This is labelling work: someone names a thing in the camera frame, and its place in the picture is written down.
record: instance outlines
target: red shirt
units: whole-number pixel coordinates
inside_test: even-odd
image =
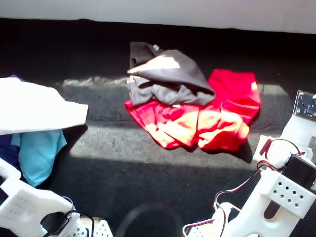
[[[150,101],[125,107],[132,117],[162,147],[180,146],[229,151],[238,150],[249,134],[249,122],[260,110],[260,96],[253,73],[215,70],[208,83],[215,90],[215,100],[206,106],[164,105]]]

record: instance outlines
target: white cloth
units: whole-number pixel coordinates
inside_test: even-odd
[[[85,124],[88,105],[65,101],[54,89],[0,78],[0,135]]]

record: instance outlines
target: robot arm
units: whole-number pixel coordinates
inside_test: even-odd
[[[41,225],[44,217],[56,212],[71,212],[73,205],[51,191],[31,187],[19,180],[20,177],[17,169],[0,158],[0,227],[11,230],[18,237],[43,237],[47,234]],[[74,212],[61,220],[58,229],[60,231],[52,236],[72,237],[73,233],[88,236],[80,214]]]
[[[313,152],[308,147],[310,139],[316,136],[315,121],[316,95],[299,90],[293,116],[281,137],[260,137],[254,160],[270,168],[261,169],[261,179],[243,208],[222,203],[209,221],[211,224],[195,226],[183,235],[288,237],[316,199],[309,191],[316,189],[316,166],[311,162]],[[228,221],[226,217],[233,210],[238,214]]]

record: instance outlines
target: pile of clothes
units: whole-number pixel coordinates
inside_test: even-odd
[[[85,124],[87,105],[65,101],[49,87],[12,75],[0,78],[0,158],[36,187],[67,144],[63,128]]]
[[[178,50],[132,42],[125,107],[165,149],[237,151],[260,110],[253,73],[215,70],[208,80]]]

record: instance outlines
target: black carpet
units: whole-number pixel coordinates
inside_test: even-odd
[[[113,232],[131,210],[147,204],[149,211],[131,224],[126,237],[180,236],[179,226],[209,218],[215,193],[253,172],[249,162],[260,134],[280,135],[297,89],[316,92],[315,35],[87,20],[1,19],[0,28],[0,77],[16,74],[89,105],[87,126],[66,130],[70,144],[41,188],[106,218]],[[254,72],[262,109],[248,143],[235,154],[159,147],[123,105],[131,41],[176,48],[194,59],[206,77],[218,68]],[[253,186],[220,201],[242,207]],[[154,203],[164,208],[150,208]],[[315,236],[315,212],[316,206],[293,237]]]

